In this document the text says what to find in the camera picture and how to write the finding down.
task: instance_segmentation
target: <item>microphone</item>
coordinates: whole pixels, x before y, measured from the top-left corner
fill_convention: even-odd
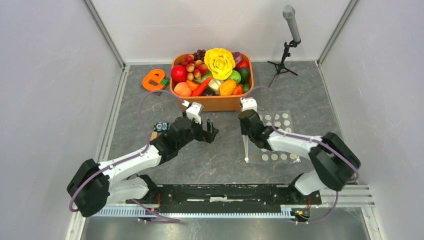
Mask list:
[[[301,43],[301,36],[299,35],[298,24],[295,18],[295,8],[292,5],[286,5],[282,10],[282,16],[285,18],[290,29],[291,36],[295,44]]]

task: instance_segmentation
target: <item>peach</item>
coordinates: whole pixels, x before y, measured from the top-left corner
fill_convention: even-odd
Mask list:
[[[192,94],[192,90],[186,82],[180,82],[175,85],[173,91],[181,97],[189,97]]]
[[[203,64],[203,61],[198,59],[197,61],[194,62],[194,67],[198,69],[200,67],[200,65],[202,65],[202,64]]]
[[[195,70],[195,65],[193,63],[189,63],[187,64],[185,69],[187,70],[187,72],[192,73]]]
[[[200,73],[200,70],[199,70],[199,69],[195,69],[195,70],[193,71],[193,75],[194,75],[194,77],[195,77],[196,79],[200,79],[200,78],[202,77],[202,74]]]
[[[195,61],[195,56],[193,56],[193,54],[188,54],[185,56],[185,60],[187,63],[192,64]]]
[[[200,70],[201,76],[205,76],[208,73],[208,66],[206,64],[202,64],[198,68]]]
[[[193,79],[195,79],[195,76],[193,75],[192,72],[187,73],[187,80],[192,81]]]

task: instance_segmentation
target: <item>red tomato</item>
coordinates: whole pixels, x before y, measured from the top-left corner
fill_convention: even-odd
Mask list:
[[[176,65],[171,69],[171,78],[176,83],[182,83],[187,80],[187,70],[181,65]]]
[[[242,67],[249,68],[249,63],[247,61],[241,61],[236,66],[235,69],[240,70]]]

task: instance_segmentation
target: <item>metal corner post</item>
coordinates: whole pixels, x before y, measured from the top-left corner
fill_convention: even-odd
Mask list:
[[[107,45],[109,46],[110,50],[113,53],[113,56],[116,59],[116,62],[119,64],[121,68],[125,68],[126,64],[121,57],[117,47],[114,44],[114,41],[112,40],[111,36],[109,35],[108,30],[106,29],[105,24],[103,23],[102,19],[100,18],[99,13],[96,10],[96,7],[94,6],[92,0],[82,0],[85,7],[88,10],[88,13],[90,13],[95,25],[97,26],[100,34],[103,36],[104,40],[106,41]]]
[[[352,12],[354,11],[356,5],[358,4],[360,0],[350,0],[347,4],[346,8],[344,9],[343,14],[341,15],[340,20],[338,21],[337,25],[335,26],[334,31],[332,32],[330,38],[328,39],[327,44],[324,47],[324,50],[322,51],[321,55],[319,56],[318,60],[316,61],[317,65],[323,64],[324,60],[326,59],[327,55],[329,54],[329,51],[333,47],[334,43],[336,42],[337,38],[340,35],[340,32],[342,32],[343,28],[345,27],[346,22],[348,21],[349,17],[351,16]]]

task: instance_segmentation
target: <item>yellow flower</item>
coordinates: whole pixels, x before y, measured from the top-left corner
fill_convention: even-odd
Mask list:
[[[225,48],[214,48],[204,54],[206,64],[213,77],[218,80],[227,79],[236,67],[233,54]]]

